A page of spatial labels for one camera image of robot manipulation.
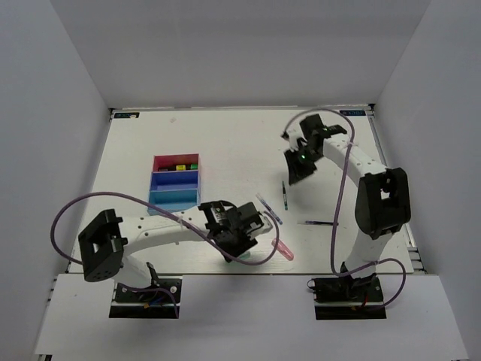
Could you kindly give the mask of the orange cap black highlighter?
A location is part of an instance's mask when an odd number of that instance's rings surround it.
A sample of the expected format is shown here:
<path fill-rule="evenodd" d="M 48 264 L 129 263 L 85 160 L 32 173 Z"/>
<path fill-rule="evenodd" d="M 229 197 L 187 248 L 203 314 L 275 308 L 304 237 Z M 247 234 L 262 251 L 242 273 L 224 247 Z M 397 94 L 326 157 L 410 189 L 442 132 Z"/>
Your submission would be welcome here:
<path fill-rule="evenodd" d="M 161 166 L 158 168 L 158 171 L 176 171 L 177 167 L 175 165 L 171 166 Z"/>

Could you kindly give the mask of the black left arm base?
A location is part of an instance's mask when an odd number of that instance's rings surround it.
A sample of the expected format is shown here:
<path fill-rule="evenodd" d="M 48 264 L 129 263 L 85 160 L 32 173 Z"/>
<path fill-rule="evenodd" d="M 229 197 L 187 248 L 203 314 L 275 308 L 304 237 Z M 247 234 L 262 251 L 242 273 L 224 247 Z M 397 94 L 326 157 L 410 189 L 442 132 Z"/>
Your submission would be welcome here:
<path fill-rule="evenodd" d="M 159 278 L 159 285 L 174 297 L 163 292 L 136 293 L 116 285 L 110 304 L 109 318 L 112 319 L 177 319 L 175 309 L 180 312 L 183 279 L 181 277 Z"/>

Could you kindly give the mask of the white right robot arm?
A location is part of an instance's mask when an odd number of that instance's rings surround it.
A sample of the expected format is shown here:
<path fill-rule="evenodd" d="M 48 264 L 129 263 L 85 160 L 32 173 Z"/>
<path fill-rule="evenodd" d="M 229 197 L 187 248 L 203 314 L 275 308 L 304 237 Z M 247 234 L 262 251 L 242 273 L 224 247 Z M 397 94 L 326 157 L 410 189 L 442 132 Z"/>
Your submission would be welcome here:
<path fill-rule="evenodd" d="M 355 221 L 358 234 L 341 270 L 340 293 L 358 299 L 367 289 L 365 279 L 372 278 L 384 261 L 383 250 L 392 236 L 411 218 L 407 173 L 388 168 L 368 156 L 354 143 L 355 130 L 340 125 L 325 125 L 318 114 L 306 116 L 299 132 L 284 129 L 289 142 L 285 151 L 289 185 L 297 184 L 317 170 L 316 162 L 329 159 L 342 171 L 341 179 L 350 179 L 357 187 Z"/>

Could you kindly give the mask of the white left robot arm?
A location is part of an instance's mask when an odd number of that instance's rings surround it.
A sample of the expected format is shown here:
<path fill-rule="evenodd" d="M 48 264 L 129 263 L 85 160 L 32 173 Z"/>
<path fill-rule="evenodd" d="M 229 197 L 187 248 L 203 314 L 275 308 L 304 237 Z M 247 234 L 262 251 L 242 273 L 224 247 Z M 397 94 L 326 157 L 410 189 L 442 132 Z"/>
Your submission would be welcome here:
<path fill-rule="evenodd" d="M 152 247 L 184 241 L 213 241 L 225 252 L 225 260 L 239 257 L 256 246 L 257 236 L 270 232 L 272 222 L 252 202 L 240 207 L 227 201 L 204 202 L 175 213 L 122 218 L 115 210 L 101 211 L 78 235 L 85 281 L 113 278 L 132 287 L 143 300 L 159 291 L 154 267 L 135 258 Z"/>

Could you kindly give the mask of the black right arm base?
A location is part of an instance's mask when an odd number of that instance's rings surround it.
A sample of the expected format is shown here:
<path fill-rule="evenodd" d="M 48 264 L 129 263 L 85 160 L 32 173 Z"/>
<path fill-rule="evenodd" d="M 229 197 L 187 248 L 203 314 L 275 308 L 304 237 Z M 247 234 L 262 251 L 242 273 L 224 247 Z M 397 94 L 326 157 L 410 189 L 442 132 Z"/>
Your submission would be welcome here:
<path fill-rule="evenodd" d="M 311 278 L 316 320 L 385 320 L 386 307 L 379 278 Z"/>

